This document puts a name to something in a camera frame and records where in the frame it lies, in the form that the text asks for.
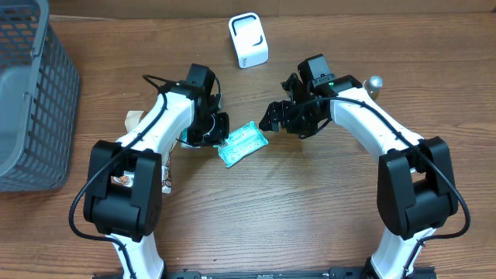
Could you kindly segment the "teal white box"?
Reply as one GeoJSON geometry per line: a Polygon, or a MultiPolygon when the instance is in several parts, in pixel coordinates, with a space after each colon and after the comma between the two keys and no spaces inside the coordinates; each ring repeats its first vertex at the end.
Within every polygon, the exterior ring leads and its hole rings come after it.
{"type": "Polygon", "coordinates": [[[231,132],[227,139],[217,146],[218,155],[227,168],[240,162],[244,157],[268,144],[267,138],[257,128],[254,121],[231,132]]]}

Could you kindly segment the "yellow oil bottle silver cap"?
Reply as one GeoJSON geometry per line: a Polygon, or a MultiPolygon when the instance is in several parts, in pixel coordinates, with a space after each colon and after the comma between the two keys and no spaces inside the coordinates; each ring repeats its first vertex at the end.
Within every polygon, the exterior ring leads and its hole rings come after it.
{"type": "Polygon", "coordinates": [[[369,97],[376,101],[379,97],[381,89],[384,86],[384,81],[381,76],[373,75],[370,78],[366,79],[363,83],[363,87],[366,89],[369,97]]]}

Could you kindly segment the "white packet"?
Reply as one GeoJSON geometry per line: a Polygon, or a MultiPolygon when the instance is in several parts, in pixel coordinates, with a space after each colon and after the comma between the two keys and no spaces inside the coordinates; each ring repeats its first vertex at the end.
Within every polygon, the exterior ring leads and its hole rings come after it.
{"type": "MultiPolygon", "coordinates": [[[[141,116],[143,114],[143,111],[128,111],[126,120],[125,120],[125,126],[126,126],[126,131],[129,133],[132,129],[136,128],[138,124],[140,123],[141,116]]],[[[171,182],[171,170],[170,170],[170,158],[169,158],[169,153],[166,155],[163,155],[164,164],[162,165],[162,193],[163,194],[170,194],[172,190],[172,182],[171,182]]],[[[112,183],[117,184],[117,185],[122,185],[126,187],[132,187],[133,186],[133,178],[134,178],[134,173],[125,171],[122,176],[116,177],[116,176],[111,176],[112,183]]]]}

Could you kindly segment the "teal tissue packet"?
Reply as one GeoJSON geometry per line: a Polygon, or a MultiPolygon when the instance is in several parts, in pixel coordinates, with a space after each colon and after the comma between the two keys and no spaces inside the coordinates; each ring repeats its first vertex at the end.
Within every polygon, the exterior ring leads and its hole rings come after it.
{"type": "Polygon", "coordinates": [[[184,129],[181,132],[181,136],[179,138],[179,142],[180,142],[182,148],[185,148],[185,149],[193,149],[194,148],[194,146],[192,146],[188,142],[188,130],[187,129],[184,129]]]}

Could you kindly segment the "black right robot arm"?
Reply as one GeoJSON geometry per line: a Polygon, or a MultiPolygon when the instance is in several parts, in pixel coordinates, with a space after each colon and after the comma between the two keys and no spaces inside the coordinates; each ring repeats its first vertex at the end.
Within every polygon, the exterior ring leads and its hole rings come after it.
{"type": "Polygon", "coordinates": [[[319,54],[283,81],[289,98],[268,105],[259,127],[285,129],[300,139],[329,122],[342,126],[378,163],[377,210],[385,225],[377,250],[362,268],[333,267],[332,278],[434,278],[415,260],[425,242],[458,211],[450,150],[439,137],[424,139],[395,121],[371,98],[381,80],[362,84],[337,77],[319,54]]]}

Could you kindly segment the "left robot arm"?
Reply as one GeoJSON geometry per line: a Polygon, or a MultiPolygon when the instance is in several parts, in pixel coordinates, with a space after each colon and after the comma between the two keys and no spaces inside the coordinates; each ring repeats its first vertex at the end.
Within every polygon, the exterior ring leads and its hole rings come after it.
{"type": "Polygon", "coordinates": [[[100,140],[91,149],[88,181],[76,199],[83,201],[97,241],[115,247],[124,278],[165,278],[153,232],[167,192],[166,170],[178,143],[216,146],[229,135],[229,116],[220,109],[220,85],[206,66],[192,64],[183,81],[145,75],[157,100],[137,126],[115,142],[100,140]]]}

